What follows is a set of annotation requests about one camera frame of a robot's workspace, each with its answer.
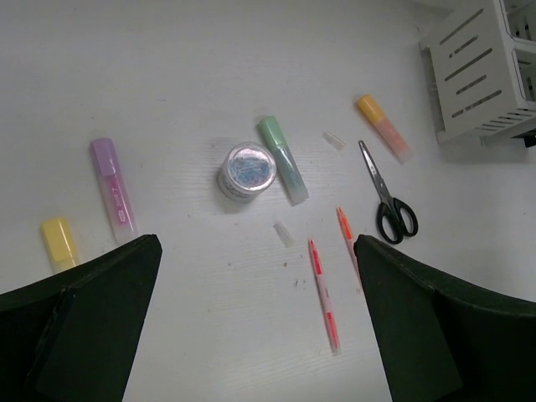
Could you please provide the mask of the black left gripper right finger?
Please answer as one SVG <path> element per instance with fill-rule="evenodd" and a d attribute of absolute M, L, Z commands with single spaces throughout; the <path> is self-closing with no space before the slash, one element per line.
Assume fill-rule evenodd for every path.
<path fill-rule="evenodd" d="M 353 246 L 394 401 L 533 401 L 535 304 L 425 265 L 370 235 Z"/>

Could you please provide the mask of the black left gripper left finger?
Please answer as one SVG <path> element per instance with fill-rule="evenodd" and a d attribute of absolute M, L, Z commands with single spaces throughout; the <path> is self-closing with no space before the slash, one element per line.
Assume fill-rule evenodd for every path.
<path fill-rule="evenodd" d="M 3 401 L 121 401 L 162 246 L 145 234 L 1 295 Z"/>

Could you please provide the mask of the red pen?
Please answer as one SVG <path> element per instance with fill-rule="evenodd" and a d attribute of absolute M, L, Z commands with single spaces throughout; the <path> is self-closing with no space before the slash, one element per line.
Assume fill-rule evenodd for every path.
<path fill-rule="evenodd" d="M 317 246 L 313 239 L 308 240 L 308 250 L 311 258 L 312 269 L 317 284 L 317 291 L 321 304 L 322 314 L 327 329 L 327 336 L 333 355 L 341 353 L 341 344 L 338 336 L 338 328 L 332 309 L 331 298 L 327 288 L 325 272 L 322 266 L 322 260 L 319 255 Z"/>

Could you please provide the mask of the orange pen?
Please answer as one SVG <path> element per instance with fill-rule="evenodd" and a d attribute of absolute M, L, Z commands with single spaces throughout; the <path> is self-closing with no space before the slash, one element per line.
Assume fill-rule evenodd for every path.
<path fill-rule="evenodd" d="M 353 263 L 353 268 L 354 268 L 355 273 L 356 273 L 357 282 L 358 282 L 357 292 L 360 293 L 361 290 L 362 290 L 362 283 L 361 283 L 360 272 L 359 272 L 359 268 L 358 268 L 357 257 L 355 255 L 354 249 L 353 249 L 353 246 L 354 246 L 354 243 L 355 243 L 355 238 L 353 236 L 353 232 L 352 232 L 350 224 L 348 222 L 348 218 L 347 218 L 346 214 L 344 213 L 344 211 L 343 211 L 343 209 L 341 207 L 337 207 L 337 216 L 338 216 L 338 222 L 340 224 L 341 231 L 343 233 L 343 237 L 344 237 L 345 242 L 347 244 L 348 253 L 350 255 L 350 259 L 351 259 L 351 261 Z"/>

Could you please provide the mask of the yellow highlighter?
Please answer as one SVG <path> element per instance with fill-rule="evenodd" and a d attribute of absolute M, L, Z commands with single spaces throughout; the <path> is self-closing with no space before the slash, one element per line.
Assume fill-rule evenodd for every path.
<path fill-rule="evenodd" d="M 47 219 L 40 229 L 55 274 L 72 269 L 80 263 L 79 252 L 66 218 Z"/>

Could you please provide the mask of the clear pen cap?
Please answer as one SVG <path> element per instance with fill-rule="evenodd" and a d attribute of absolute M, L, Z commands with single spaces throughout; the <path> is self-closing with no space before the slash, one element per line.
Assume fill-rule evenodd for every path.
<path fill-rule="evenodd" d="M 290 248 L 294 244 L 294 239 L 292 238 L 290 232 L 286 229 L 285 225 L 282 222 L 276 222 L 273 225 L 274 230 L 276 231 L 278 237 L 280 238 L 282 244 L 286 248 Z"/>
<path fill-rule="evenodd" d="M 325 131 L 322 134 L 323 138 L 326 140 L 328 144 L 330 144 L 333 148 L 335 148 L 338 151 L 342 151 L 345 147 L 345 142 L 343 142 L 338 137 L 334 136 L 329 131 Z"/>

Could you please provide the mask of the purple pink highlighter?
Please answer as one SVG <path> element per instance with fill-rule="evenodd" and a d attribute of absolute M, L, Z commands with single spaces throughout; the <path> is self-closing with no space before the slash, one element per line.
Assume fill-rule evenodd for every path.
<path fill-rule="evenodd" d="M 90 154 L 113 235 L 124 245 L 138 234 L 115 144 L 110 138 L 95 139 L 90 143 Z"/>

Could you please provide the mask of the green highlighter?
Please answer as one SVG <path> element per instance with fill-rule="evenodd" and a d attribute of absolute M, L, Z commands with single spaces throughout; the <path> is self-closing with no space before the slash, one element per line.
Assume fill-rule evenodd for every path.
<path fill-rule="evenodd" d="M 303 203 L 309 198 L 309 193 L 278 120 L 274 116 L 264 117 L 259 121 L 258 127 L 275 159 L 291 203 L 293 205 Z"/>

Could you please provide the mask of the clear paperclip jar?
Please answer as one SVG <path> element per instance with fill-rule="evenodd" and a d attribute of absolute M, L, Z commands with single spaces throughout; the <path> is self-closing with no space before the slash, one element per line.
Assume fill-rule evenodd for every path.
<path fill-rule="evenodd" d="M 275 159 L 264 146 L 242 142 L 230 150 L 217 178 L 226 197 L 248 203 L 273 184 L 276 174 Z"/>

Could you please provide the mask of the orange highlighter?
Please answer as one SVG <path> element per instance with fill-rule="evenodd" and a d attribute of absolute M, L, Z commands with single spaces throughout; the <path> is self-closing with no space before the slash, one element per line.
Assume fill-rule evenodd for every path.
<path fill-rule="evenodd" d="M 399 162 L 405 163 L 411 159 L 412 153 L 409 145 L 370 94 L 360 96 L 355 105 L 376 129 Z"/>

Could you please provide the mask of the white desk organizer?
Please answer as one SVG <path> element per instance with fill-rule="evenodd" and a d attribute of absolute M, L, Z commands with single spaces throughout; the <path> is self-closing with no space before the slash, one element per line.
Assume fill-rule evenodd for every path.
<path fill-rule="evenodd" d="M 442 127 L 463 137 L 535 145 L 535 3 L 460 1 L 420 41 L 429 53 Z"/>

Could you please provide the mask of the black handled scissors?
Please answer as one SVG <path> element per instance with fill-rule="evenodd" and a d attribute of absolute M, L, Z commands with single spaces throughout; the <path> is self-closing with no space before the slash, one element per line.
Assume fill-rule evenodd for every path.
<path fill-rule="evenodd" d="M 391 196 L 365 142 L 360 140 L 358 145 L 380 200 L 375 218 L 379 234 L 390 245 L 398 245 L 404 238 L 415 237 L 419 222 L 414 210 L 399 198 Z"/>

